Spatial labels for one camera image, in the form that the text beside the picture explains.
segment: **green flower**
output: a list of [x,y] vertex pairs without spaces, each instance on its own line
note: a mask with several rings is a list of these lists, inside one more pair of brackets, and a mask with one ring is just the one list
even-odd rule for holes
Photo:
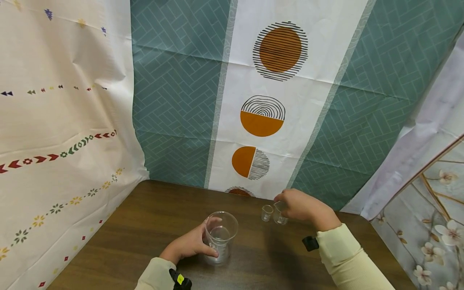
[[19,230],[19,232],[16,233],[16,238],[14,239],[14,241],[16,243],[24,242],[27,239],[27,237],[26,237],[27,234],[28,234],[27,229],[25,229],[23,231]]
[[63,207],[64,207],[63,204],[58,205],[58,203],[57,203],[57,204],[55,204],[55,205],[52,207],[52,209],[50,210],[50,212],[51,212],[51,213],[54,213],[54,214],[57,214],[57,213],[59,213],[59,212],[61,211],[60,208],[63,208]]
[[98,189],[91,189],[87,196],[94,196],[98,192]]

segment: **white flower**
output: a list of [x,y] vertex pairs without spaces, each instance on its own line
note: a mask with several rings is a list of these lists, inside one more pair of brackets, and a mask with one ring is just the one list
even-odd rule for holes
[[379,219],[379,225],[383,225],[383,223],[386,221],[385,217],[380,217]]
[[442,234],[441,240],[448,246],[462,246],[464,241],[464,229],[454,220],[450,220],[446,227],[436,225],[435,230]]
[[432,272],[422,269],[422,267],[419,265],[417,265],[416,269],[414,270],[414,276],[417,277],[417,281],[422,286],[432,285],[432,279],[430,278],[431,274]]
[[451,282],[446,283],[446,287],[441,286],[438,290],[456,290]]
[[425,245],[421,248],[421,251],[425,255],[426,262],[435,262],[439,265],[444,265],[443,256],[445,251],[443,249],[433,247],[432,243],[425,243]]
[[458,176],[453,172],[444,172],[441,169],[438,172],[438,175],[440,176],[440,183],[443,185],[449,185],[453,182],[453,180],[458,179]]

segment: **left hand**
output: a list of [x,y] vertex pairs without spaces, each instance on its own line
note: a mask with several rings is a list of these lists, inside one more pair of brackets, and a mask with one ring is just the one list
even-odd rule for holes
[[205,222],[206,220],[198,227],[172,241],[161,253],[160,258],[171,261],[174,265],[177,265],[183,258],[197,254],[217,258],[218,253],[216,250],[203,243],[206,234]]

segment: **brown table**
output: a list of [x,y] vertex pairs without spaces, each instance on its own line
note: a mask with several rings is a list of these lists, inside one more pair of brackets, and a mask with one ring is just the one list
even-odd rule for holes
[[[131,290],[150,259],[172,240],[224,210],[238,220],[229,264],[206,265],[199,257],[179,262],[193,289],[336,289],[318,251],[307,252],[301,239],[314,235],[308,224],[263,222],[262,200],[158,181],[140,183],[49,289]],[[371,259],[396,289],[414,289],[371,225],[340,213]]]

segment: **black wrist strap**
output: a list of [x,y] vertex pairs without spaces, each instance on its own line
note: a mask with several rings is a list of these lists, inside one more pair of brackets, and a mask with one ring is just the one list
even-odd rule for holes
[[319,249],[319,243],[317,242],[317,239],[313,238],[312,236],[305,237],[302,242],[308,252]]
[[190,290],[192,288],[192,281],[189,278],[185,278],[179,272],[176,272],[174,269],[169,269],[169,274],[174,280],[174,289],[173,290]]

